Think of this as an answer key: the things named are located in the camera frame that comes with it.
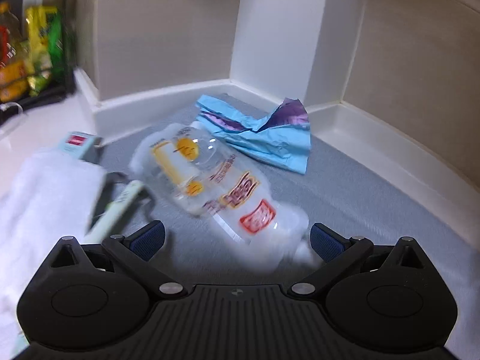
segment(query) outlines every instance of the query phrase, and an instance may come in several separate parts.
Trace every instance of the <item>white baseboard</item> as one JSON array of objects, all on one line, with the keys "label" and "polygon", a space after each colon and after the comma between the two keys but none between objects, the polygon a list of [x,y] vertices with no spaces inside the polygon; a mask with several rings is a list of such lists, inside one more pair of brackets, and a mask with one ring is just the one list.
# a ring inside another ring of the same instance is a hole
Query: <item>white baseboard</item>
[{"label": "white baseboard", "polygon": [[[270,112],[282,99],[229,79],[205,81],[98,100],[98,91],[81,70],[77,87],[86,98],[104,142],[142,130],[201,95],[227,93]],[[395,128],[347,103],[307,108],[316,137],[363,164],[423,205],[480,250],[480,193],[428,149]]]},{"label": "white baseboard", "polygon": [[309,118],[313,135],[409,195],[480,250],[480,193],[441,159],[348,103]]}]

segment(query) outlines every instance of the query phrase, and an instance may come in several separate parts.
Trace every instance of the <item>yellow circle print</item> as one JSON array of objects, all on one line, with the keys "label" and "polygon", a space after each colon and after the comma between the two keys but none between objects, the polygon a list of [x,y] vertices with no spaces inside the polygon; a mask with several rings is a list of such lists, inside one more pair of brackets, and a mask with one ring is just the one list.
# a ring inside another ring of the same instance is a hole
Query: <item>yellow circle print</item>
[{"label": "yellow circle print", "polygon": [[198,157],[198,144],[190,138],[177,140],[177,150],[189,161],[193,161]]},{"label": "yellow circle print", "polygon": [[188,196],[197,196],[202,191],[203,191],[203,185],[200,181],[191,181],[191,183],[187,185]]}]

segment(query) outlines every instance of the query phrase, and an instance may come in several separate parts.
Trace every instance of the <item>blue gripper pad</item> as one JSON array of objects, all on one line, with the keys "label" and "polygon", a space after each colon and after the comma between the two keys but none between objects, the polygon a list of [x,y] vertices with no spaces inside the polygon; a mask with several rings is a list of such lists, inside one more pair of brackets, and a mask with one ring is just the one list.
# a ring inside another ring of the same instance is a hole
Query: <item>blue gripper pad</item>
[{"label": "blue gripper pad", "polygon": [[343,253],[350,247],[350,241],[335,233],[322,223],[315,223],[310,230],[310,244],[312,249],[326,263]]},{"label": "blue gripper pad", "polygon": [[165,227],[160,221],[152,221],[123,241],[128,249],[148,261],[165,243]]}]

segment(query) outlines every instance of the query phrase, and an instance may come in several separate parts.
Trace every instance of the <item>black metal rack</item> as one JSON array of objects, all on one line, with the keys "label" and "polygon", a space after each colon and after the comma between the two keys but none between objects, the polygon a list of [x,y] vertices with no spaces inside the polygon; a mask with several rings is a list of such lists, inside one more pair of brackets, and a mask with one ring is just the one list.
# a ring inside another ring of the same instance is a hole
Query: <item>black metal rack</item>
[{"label": "black metal rack", "polygon": [[[63,45],[63,71],[64,71],[64,82],[57,83],[52,81],[50,85],[42,90],[37,96],[24,96],[20,99],[14,100],[16,103],[20,104],[24,111],[39,107],[41,105],[47,105],[52,103],[57,103],[66,98],[69,93],[73,93],[75,90],[75,84],[73,79],[73,69],[69,62],[69,37],[67,36],[66,29],[66,5],[67,0],[63,0],[62,6],[58,7],[58,11],[61,13],[62,19],[62,45]],[[6,120],[9,116],[17,113],[16,107],[11,107],[4,112],[4,115],[0,117],[0,125],[2,121]]]}]

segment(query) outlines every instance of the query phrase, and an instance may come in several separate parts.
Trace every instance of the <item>white cloth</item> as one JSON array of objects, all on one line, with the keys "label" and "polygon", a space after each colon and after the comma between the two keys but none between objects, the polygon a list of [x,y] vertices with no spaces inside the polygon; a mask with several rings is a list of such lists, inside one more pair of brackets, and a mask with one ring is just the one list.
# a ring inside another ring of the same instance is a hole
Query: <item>white cloth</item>
[{"label": "white cloth", "polygon": [[20,332],[16,306],[23,290],[61,237],[82,241],[105,174],[64,152],[42,150],[25,160],[0,200],[0,360],[11,357]]}]

